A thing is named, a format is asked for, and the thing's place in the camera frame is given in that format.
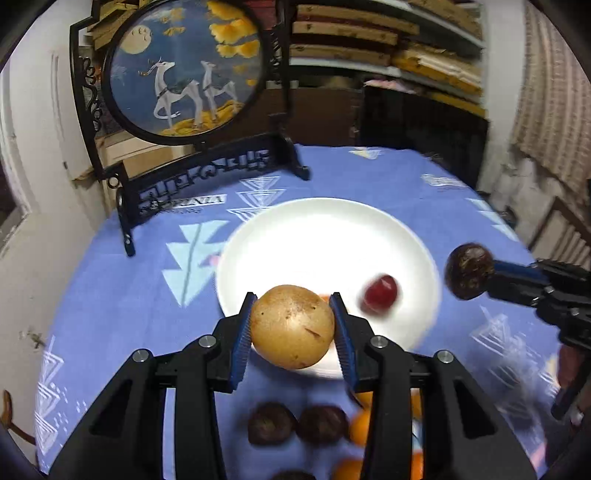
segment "striped curtain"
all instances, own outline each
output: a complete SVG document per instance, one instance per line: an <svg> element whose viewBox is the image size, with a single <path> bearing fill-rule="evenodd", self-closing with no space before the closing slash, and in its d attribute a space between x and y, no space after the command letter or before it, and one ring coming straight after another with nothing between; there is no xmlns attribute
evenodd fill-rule
<svg viewBox="0 0 591 480"><path fill-rule="evenodd" d="M512 143L587 203L591 84L548 18L526 3L524 84Z"/></svg>

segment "table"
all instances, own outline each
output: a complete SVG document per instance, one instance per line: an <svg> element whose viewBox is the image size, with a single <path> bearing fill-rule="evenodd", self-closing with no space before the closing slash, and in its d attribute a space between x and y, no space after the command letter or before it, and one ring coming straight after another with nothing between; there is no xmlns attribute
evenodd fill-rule
<svg viewBox="0 0 591 480"><path fill-rule="evenodd" d="M238 171L189 187L184 196L206 195L199 200L201 205L160 213L136 227L133 258L125 255L116 215L101 227L63 296L43 357L35 436L44 472L131 352L178 351L213 330L223 316L214 274L224 242L243 221L265 208L319 196L375 206L423 240L440 275L448 254L468 241L485 245L499 260L532 261L513 231L474 191L416 152L300 146L298 150L311 168L311 181L286 171L251 178ZM207 228L197 229L199 223ZM205 234L196 238L198 231ZM261 254L261 268L267 268ZM192 259L191 268L187 258ZM544 429L557 391L556 331L526 307L486 296L460 301L444 288L436 324L416 350L432 355L444 348L454 352L491 395L538 473L543 473ZM169 480L174 478L173 398L174 391L169 391L164 428L164 477ZM279 447L253 448L246 421L258 403L269 400L283 402L296 416L309 404L336 404L349 417L358 411L342 381L283 371L252 353L238 390L216 394L229 480L265 480L288 468L304 468L324 480L341 458L362 456L361 449L345 440L320 450L295 437Z"/></svg>

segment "painted moon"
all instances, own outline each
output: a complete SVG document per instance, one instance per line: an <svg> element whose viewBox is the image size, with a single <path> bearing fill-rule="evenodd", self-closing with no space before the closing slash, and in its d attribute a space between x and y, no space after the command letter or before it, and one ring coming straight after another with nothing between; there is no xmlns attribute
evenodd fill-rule
<svg viewBox="0 0 591 480"><path fill-rule="evenodd" d="M152 31L145 25L137 25L125 34L121 42L124 52L137 55L142 53L152 41Z"/></svg>

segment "round painting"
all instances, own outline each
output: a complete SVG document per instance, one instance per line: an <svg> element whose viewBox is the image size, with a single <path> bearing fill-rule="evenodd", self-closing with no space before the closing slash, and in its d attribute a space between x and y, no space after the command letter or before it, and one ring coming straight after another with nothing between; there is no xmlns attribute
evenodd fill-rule
<svg viewBox="0 0 591 480"><path fill-rule="evenodd" d="M261 42L241 9L169 0L134 18L107 62L112 99L139 129L199 135L233 118L254 93Z"/></svg>

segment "red fruit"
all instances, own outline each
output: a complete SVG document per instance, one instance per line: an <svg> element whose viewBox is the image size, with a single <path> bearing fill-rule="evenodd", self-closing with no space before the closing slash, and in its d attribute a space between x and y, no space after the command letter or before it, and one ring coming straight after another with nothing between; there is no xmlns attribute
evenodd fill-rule
<svg viewBox="0 0 591 480"><path fill-rule="evenodd" d="M390 275L382 275L365 290L361 309L368 313L382 315L398 297L398 284Z"/></svg>

